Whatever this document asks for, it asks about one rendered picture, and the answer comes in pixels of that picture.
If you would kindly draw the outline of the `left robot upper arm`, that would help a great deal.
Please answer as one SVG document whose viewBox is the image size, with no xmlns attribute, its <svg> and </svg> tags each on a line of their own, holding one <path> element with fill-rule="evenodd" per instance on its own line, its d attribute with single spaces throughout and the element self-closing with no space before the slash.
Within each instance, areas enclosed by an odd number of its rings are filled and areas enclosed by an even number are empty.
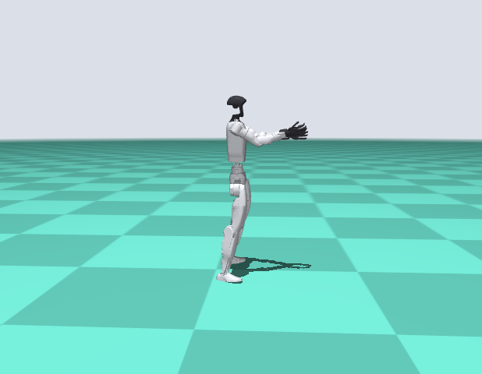
<svg viewBox="0 0 482 374">
<path fill-rule="evenodd" d="M 244 124 L 244 123 L 243 123 Z M 245 124 L 244 124 L 245 125 Z M 245 125 L 246 126 L 246 125 Z M 253 133 L 254 137 L 258 137 L 258 136 L 265 136 L 266 134 L 264 132 L 260 132 L 260 133 L 256 133 L 253 129 L 249 128 L 248 126 L 246 126 L 246 129 L 248 131 L 250 131 L 251 133 Z"/>
</svg>

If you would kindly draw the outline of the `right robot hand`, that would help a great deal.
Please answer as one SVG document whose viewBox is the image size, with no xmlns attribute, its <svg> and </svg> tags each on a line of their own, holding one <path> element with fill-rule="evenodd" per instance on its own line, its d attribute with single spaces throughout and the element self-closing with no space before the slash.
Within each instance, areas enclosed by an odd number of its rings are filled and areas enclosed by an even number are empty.
<svg viewBox="0 0 482 374">
<path fill-rule="evenodd" d="M 281 129 L 279 130 L 279 132 L 285 132 L 285 137 L 288 137 L 288 136 L 303 136 L 306 134 L 306 126 L 303 127 L 305 125 L 305 123 L 303 123 L 301 126 L 298 126 L 298 127 L 295 127 L 299 122 L 295 123 L 291 128 L 289 129 Z M 303 128 L 301 128 L 303 127 Z M 301 128 L 301 129 L 300 129 Z M 305 130 L 304 130 L 305 129 Z M 301 131 L 303 130 L 303 131 Z M 300 131 L 300 132 L 298 132 Z M 304 133 L 303 133 L 304 132 Z M 300 134 L 302 133 L 302 134 Z M 284 137 L 284 138 L 285 138 Z"/>
</svg>

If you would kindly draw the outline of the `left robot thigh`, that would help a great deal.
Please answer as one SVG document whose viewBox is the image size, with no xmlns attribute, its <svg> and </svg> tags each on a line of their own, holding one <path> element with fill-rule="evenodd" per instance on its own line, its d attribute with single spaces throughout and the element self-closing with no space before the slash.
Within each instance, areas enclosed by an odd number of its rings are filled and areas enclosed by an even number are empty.
<svg viewBox="0 0 482 374">
<path fill-rule="evenodd" d="M 246 211 L 246 217 L 245 217 L 245 220 L 246 220 L 247 215 L 248 215 L 249 210 L 250 210 L 250 204 L 251 204 L 250 183 L 249 183 L 248 179 L 246 179 L 246 185 L 245 186 L 246 186 L 246 195 L 247 195 L 247 211 Z M 239 198 L 239 196 L 237 196 L 237 198 Z M 231 225 L 232 225 L 232 220 L 231 220 Z"/>
</svg>

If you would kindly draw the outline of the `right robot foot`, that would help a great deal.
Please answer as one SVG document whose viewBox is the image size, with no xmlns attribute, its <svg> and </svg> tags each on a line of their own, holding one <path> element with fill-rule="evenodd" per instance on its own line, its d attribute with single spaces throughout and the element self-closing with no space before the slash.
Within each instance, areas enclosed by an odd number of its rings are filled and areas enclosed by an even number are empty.
<svg viewBox="0 0 482 374">
<path fill-rule="evenodd" d="M 240 278 L 240 277 L 236 277 L 230 273 L 227 273 L 225 276 L 223 275 L 223 273 L 219 273 L 216 277 L 216 280 L 218 281 L 224 281 L 224 282 L 240 282 L 242 281 L 243 279 Z"/>
</svg>

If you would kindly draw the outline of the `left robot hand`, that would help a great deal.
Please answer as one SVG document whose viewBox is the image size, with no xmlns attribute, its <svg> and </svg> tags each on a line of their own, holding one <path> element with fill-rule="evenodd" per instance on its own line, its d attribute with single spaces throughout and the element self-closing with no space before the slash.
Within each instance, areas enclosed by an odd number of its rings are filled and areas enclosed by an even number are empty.
<svg viewBox="0 0 482 374">
<path fill-rule="evenodd" d="M 300 125 L 299 125 L 299 126 L 300 126 Z M 298 127 L 298 126 L 297 126 L 297 127 Z M 307 129 L 307 128 L 306 128 L 306 129 Z M 305 129 L 304 129 L 304 130 L 305 130 Z M 303 130 L 301 130 L 301 131 L 303 131 Z M 300 131 L 298 131 L 298 132 L 300 132 Z M 303 132 L 303 133 L 304 133 L 304 132 Z M 308 131 L 306 131 L 306 133 L 308 133 Z M 302 133 L 300 133 L 300 134 L 302 134 Z M 303 135 L 303 136 L 308 136 L 308 135 L 306 134 L 306 135 Z M 301 137 L 301 136 L 300 136 L 300 137 Z M 299 138 L 298 136 L 295 136 L 295 137 L 294 137 L 294 136 L 288 136 L 288 138 L 284 138 L 284 139 L 289 139 L 289 138 L 292 138 L 292 139 L 306 139 L 306 138 Z"/>
</svg>

